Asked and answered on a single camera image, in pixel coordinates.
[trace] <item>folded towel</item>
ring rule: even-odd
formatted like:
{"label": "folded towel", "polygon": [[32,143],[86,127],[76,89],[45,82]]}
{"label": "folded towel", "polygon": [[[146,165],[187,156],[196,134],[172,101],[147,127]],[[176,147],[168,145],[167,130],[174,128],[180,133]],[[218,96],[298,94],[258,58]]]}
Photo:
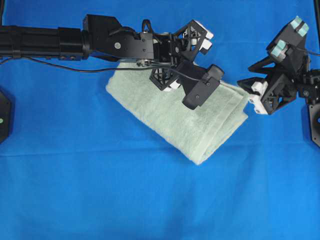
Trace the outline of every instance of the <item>folded towel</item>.
{"label": "folded towel", "polygon": [[[137,68],[120,63],[119,68]],[[209,99],[195,110],[182,104],[182,87],[160,91],[151,71],[116,71],[106,90],[136,118],[199,165],[209,158],[248,118],[243,112],[248,94],[221,82]]]}

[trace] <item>blue backdrop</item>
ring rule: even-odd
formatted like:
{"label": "blue backdrop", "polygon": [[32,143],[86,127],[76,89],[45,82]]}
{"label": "blue backdrop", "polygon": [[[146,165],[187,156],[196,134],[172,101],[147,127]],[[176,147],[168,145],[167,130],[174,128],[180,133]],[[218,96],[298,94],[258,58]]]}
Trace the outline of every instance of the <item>blue backdrop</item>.
{"label": "blue backdrop", "polygon": [[[319,51],[312,0],[7,0],[4,23],[81,28],[88,13],[137,31],[143,19],[157,32],[198,20],[215,38],[197,63],[220,66],[231,84],[256,75],[247,68],[296,15],[310,26],[307,48]],[[320,149],[302,99],[272,116],[247,106],[244,125],[195,166],[106,93],[112,74],[27,60],[0,67],[0,86],[15,97],[13,132],[0,145],[0,239],[320,238]]]}

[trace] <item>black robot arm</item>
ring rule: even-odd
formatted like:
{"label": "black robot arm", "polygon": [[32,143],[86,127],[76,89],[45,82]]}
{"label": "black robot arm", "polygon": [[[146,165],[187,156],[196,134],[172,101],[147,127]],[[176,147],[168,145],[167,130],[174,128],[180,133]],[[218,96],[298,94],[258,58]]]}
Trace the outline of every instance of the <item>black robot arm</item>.
{"label": "black robot arm", "polygon": [[[314,9],[320,35],[319,0],[314,0]],[[308,30],[299,17],[289,22],[267,46],[268,56],[249,67],[250,72],[267,76],[240,80],[238,85],[250,93],[257,114],[273,114],[294,101],[298,93],[309,109],[312,140],[320,147],[320,70],[310,70],[308,53],[319,54],[305,48]]]}
{"label": "black robot arm", "polygon": [[[216,65],[203,68],[194,64],[199,52],[206,54],[210,50],[213,36],[195,20],[175,33],[155,33],[150,21],[144,20],[141,32],[137,32],[122,26],[115,17],[89,14],[83,20],[82,30],[0,26],[0,57],[5,58],[1,64],[9,60],[28,59],[69,70],[34,58],[80,61],[94,57],[111,62],[136,63],[144,68],[130,70],[152,69],[150,80],[161,91],[182,86],[185,92],[182,102],[194,110],[216,90],[224,75]],[[109,70],[114,68],[79,71],[94,73]],[[11,111],[11,103],[4,94],[0,95],[1,100],[7,107],[2,107],[0,111],[0,129],[3,128],[0,142],[9,135]]]}

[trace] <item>metal bracket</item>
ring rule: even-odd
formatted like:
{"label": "metal bracket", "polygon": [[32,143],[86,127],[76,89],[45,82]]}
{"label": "metal bracket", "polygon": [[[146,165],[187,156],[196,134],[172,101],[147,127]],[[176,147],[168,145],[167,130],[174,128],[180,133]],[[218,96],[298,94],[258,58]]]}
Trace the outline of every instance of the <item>metal bracket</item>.
{"label": "metal bracket", "polygon": [[309,122],[312,141],[320,147],[320,103],[309,105]]}

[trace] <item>wire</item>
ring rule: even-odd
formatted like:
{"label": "wire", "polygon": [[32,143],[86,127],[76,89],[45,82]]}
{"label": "wire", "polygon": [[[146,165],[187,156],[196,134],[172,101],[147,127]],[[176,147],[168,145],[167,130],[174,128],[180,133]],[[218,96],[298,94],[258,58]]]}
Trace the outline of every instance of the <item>wire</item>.
{"label": "wire", "polygon": [[309,51],[309,50],[306,50],[306,49],[303,49],[303,48],[300,48],[300,47],[297,47],[297,46],[293,46],[293,45],[291,45],[291,47],[293,47],[294,49],[297,49],[297,50],[299,50],[301,52],[320,57],[320,53]]}
{"label": "wire", "polygon": [[2,26],[2,18],[5,11],[5,0],[0,0],[0,26]]}
{"label": "wire", "polygon": [[[14,59],[13,57],[7,58],[7,59],[3,60],[2,62],[0,62],[0,65],[5,64],[13,59]],[[144,68],[133,68],[133,67],[132,68],[128,68],[128,67],[117,68],[117,67],[114,67],[114,68],[102,68],[102,69],[96,69],[96,70],[83,70],[83,69],[76,69],[76,68],[71,68],[71,67],[67,67],[67,66],[57,65],[57,64],[50,63],[50,62],[41,61],[41,60],[38,60],[38,59],[35,59],[32,57],[27,57],[27,56],[23,56],[23,57],[17,58],[17,59],[26,59],[26,60],[29,60],[29,61],[32,61],[32,62],[35,62],[38,64],[44,64],[44,65],[47,65],[50,67],[55,67],[55,68],[69,70],[69,71],[78,72],[78,73],[87,73],[87,74],[101,73],[101,72],[107,72],[107,71],[147,71],[147,70],[154,70],[154,69],[168,69],[168,70],[170,70],[170,71],[172,71],[172,72],[174,72],[184,78],[187,78],[189,80],[197,81],[197,82],[200,81],[200,79],[190,77],[188,75],[185,75],[182,72],[179,72],[178,70],[176,70],[174,68],[171,68],[169,66],[163,66],[163,65],[144,67]]]}

